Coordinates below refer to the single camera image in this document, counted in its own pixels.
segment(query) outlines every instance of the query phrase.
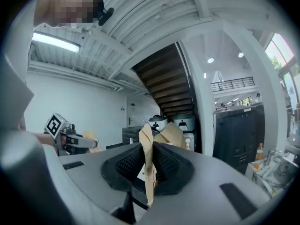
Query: rice cooker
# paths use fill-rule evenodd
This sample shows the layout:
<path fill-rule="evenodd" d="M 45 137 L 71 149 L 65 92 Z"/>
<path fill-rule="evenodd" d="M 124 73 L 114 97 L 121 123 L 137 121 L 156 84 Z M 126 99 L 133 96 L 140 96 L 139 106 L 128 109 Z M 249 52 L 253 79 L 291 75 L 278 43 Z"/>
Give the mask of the rice cooker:
<path fill-rule="evenodd" d="M 192 132 L 195 128 L 195 117 L 192 114 L 176 114 L 173 123 L 184 132 Z"/>
<path fill-rule="evenodd" d="M 156 127 L 157 131 L 161 131 L 167 126 L 168 119 L 159 115 L 155 115 L 153 118 L 149 119 L 149 124 L 151 127 Z"/>

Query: ceiling light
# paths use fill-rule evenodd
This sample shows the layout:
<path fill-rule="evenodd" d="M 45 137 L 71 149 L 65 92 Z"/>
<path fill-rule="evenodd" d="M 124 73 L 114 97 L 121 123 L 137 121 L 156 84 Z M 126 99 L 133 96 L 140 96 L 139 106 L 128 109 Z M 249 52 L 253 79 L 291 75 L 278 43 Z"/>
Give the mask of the ceiling light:
<path fill-rule="evenodd" d="M 72 52 L 78 53 L 80 49 L 79 44 L 75 44 L 72 42 L 68 42 L 66 40 L 63 40 L 61 38 L 55 38 L 53 36 L 49 36 L 47 34 L 42 34 L 42 33 L 33 33 L 33 38 L 32 41 L 37 41 L 41 43 L 47 43 L 53 46 L 61 47 L 63 49 L 70 50 Z"/>

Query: wooden stair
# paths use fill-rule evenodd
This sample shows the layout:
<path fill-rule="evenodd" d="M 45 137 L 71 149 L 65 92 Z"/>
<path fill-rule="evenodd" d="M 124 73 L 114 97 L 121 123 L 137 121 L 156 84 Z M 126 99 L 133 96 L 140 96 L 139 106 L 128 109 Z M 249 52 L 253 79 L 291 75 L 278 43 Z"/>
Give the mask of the wooden stair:
<path fill-rule="evenodd" d="M 147 57 L 133 70 L 152 95 L 162 115 L 194 113 L 188 78 L 175 44 Z"/>

